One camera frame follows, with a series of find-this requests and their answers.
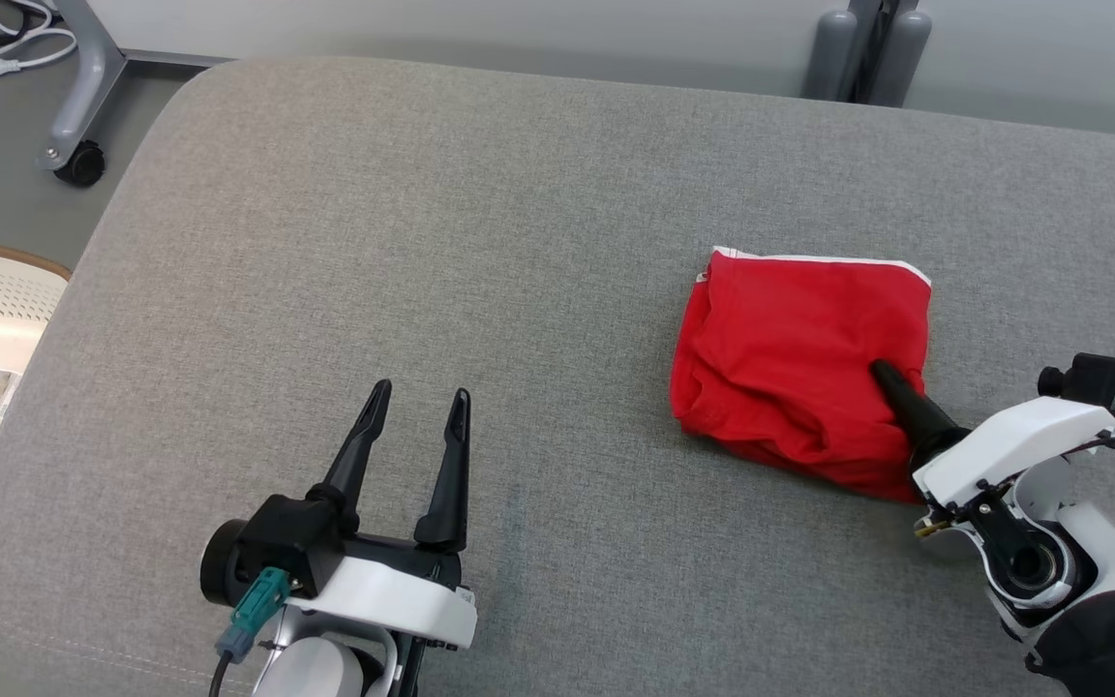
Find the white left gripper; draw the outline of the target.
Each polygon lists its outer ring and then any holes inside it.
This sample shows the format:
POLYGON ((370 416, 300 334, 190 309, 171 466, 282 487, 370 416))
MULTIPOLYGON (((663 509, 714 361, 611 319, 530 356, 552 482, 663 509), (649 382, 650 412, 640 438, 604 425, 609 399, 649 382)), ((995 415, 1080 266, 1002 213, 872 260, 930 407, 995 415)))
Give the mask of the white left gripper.
MULTIPOLYGON (((369 458, 388 418, 391 380, 381 379, 355 418, 319 493, 342 516, 357 516, 369 458)), ((471 394, 457 389, 443 428, 445 451, 417 546, 460 553, 467 546, 471 394)), ((468 649, 476 596, 381 561, 347 556, 313 599, 287 601, 288 696, 413 696, 421 654, 468 649)))

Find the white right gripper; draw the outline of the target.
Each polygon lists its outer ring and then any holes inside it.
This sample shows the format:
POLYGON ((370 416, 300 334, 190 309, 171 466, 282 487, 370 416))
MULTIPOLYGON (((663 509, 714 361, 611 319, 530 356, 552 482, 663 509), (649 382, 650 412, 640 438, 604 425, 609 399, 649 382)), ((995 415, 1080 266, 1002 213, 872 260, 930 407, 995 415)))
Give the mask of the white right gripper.
POLYGON ((1035 521, 1054 522, 1070 488, 1066 455, 1101 438, 1115 437, 1109 410, 1088 403, 1038 397, 1006 408, 975 430, 960 427, 886 360, 870 366, 910 444, 908 468, 929 503, 917 535, 956 525, 979 494, 995 493, 1035 521))

